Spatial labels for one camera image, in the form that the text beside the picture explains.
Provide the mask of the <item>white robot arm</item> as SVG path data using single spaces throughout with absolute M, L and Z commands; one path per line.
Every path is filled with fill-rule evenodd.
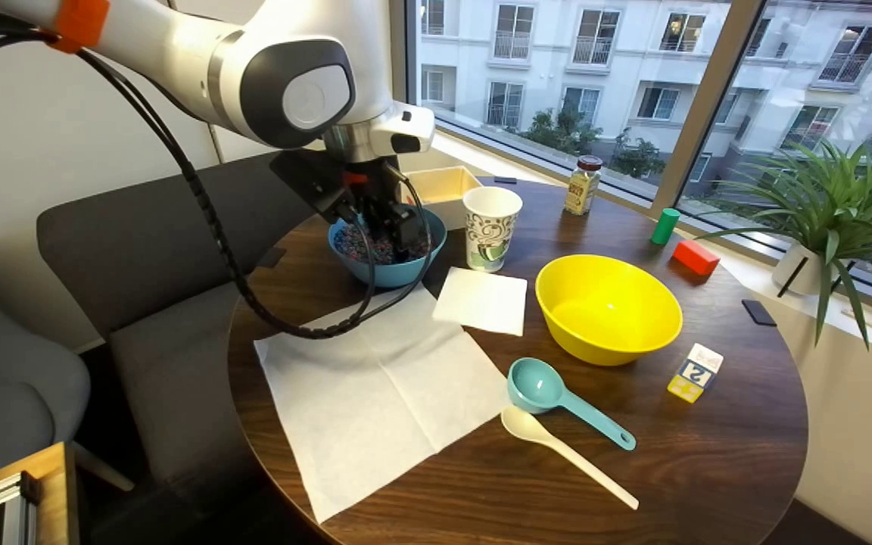
M 376 173 L 435 130 L 392 93 L 385 24 L 385 0 L 263 0 L 243 24 L 164 0 L 0 0 L 0 44 L 106 53 L 199 120 L 281 151 L 324 143 Z

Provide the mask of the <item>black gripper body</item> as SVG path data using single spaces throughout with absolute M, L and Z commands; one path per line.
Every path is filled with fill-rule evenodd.
M 272 173 L 327 220 L 365 220 L 392 242 L 428 233 L 422 211 L 401 199 L 394 160 L 346 164 L 327 151 L 281 151 Z

